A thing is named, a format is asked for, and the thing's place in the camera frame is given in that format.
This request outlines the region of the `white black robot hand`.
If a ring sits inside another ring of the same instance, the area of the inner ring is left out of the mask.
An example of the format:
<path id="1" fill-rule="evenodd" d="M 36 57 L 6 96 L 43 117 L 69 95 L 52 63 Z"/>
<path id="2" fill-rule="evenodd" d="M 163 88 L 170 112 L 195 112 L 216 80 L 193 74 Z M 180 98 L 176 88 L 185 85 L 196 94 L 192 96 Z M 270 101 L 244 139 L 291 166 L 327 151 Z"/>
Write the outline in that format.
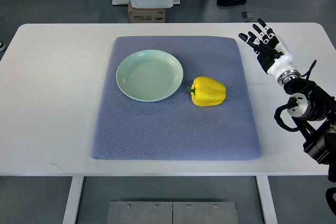
<path id="1" fill-rule="evenodd" d="M 253 24 L 253 29 L 256 34 L 249 31 L 247 35 L 240 33 L 238 37 L 252 48 L 263 71 L 271 74 L 271 70 L 281 60 L 285 60 L 289 52 L 280 41 L 280 37 L 277 37 L 273 29 L 262 19 L 258 19 L 258 25 Z"/>

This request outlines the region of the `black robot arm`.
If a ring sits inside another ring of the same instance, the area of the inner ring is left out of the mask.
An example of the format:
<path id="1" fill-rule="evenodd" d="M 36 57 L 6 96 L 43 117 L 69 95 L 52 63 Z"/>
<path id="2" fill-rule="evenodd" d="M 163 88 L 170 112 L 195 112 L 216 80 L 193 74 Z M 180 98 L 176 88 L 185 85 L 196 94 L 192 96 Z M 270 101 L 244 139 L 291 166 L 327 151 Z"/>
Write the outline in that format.
<path id="1" fill-rule="evenodd" d="M 277 82 L 290 95 L 288 102 L 275 110 L 274 119 L 288 132 L 300 132 L 303 151 L 318 164 L 328 165 L 328 180 L 335 182 L 335 97 L 309 80 L 314 61 L 304 75 L 288 69 Z"/>

